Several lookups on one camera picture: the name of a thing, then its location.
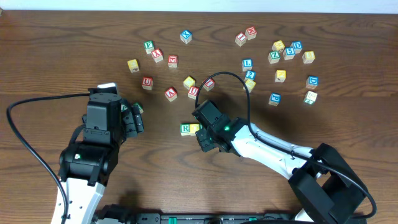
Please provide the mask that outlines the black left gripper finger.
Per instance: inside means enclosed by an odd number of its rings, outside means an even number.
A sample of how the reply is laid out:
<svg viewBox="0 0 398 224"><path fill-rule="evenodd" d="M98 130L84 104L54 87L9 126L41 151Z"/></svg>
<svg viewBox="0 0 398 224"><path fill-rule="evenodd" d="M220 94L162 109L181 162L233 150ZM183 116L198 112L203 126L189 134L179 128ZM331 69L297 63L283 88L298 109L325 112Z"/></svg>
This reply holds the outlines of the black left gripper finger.
<svg viewBox="0 0 398 224"><path fill-rule="evenodd" d="M122 119L125 126L125 132L127 138L135 138L137 136L137 113L134 109L125 108L122 112Z"/></svg>
<svg viewBox="0 0 398 224"><path fill-rule="evenodd" d="M131 106L132 108L132 113L134 115L134 123L136 126L136 131L137 133L143 133L144 132L144 123L142 121L142 116L139 112L139 109L135 107L134 105Z"/></svg>

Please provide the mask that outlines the yellow O block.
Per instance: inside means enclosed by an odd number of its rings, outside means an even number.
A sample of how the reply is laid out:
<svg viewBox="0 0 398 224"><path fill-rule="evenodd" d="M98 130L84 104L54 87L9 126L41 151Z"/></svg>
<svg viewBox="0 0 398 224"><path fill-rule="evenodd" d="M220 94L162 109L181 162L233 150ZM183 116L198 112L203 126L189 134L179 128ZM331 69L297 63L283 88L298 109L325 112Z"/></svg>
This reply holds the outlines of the yellow O block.
<svg viewBox="0 0 398 224"><path fill-rule="evenodd" d="M200 124L194 123L190 124L190 135L195 136L196 132L200 130Z"/></svg>

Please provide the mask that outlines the green R block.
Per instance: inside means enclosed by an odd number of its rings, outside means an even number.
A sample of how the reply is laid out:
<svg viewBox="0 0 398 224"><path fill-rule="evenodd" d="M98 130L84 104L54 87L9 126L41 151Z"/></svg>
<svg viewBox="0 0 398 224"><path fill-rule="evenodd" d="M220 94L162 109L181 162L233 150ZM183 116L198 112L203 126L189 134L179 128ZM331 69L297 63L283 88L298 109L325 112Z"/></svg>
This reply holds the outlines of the green R block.
<svg viewBox="0 0 398 224"><path fill-rule="evenodd" d="M190 135L190 124L184 123L180 125L180 134L182 136L189 136Z"/></svg>

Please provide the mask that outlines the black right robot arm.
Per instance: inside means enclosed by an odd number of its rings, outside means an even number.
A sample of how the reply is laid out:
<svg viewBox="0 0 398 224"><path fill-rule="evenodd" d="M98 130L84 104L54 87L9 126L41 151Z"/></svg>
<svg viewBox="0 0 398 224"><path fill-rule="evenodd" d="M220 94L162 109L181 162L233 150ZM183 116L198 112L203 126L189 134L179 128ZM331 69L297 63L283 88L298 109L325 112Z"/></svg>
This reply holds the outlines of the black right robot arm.
<svg viewBox="0 0 398 224"><path fill-rule="evenodd" d="M339 152L321 144L298 146L265 133L246 119L226 115L200 117L197 131L202 151L221 152L260 162L285 177L302 210L296 222L348 223L365 220L377 210L368 188Z"/></svg>

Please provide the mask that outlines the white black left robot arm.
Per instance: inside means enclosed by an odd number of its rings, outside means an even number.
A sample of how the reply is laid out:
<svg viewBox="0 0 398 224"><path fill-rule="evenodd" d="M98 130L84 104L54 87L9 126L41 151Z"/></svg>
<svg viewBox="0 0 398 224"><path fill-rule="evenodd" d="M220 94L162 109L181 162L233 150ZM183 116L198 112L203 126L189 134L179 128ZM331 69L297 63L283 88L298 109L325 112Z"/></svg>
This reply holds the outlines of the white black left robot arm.
<svg viewBox="0 0 398 224"><path fill-rule="evenodd" d="M143 133L139 104L90 98L82 124L60 155L61 189L52 223L94 223L95 210L125 140Z"/></svg>

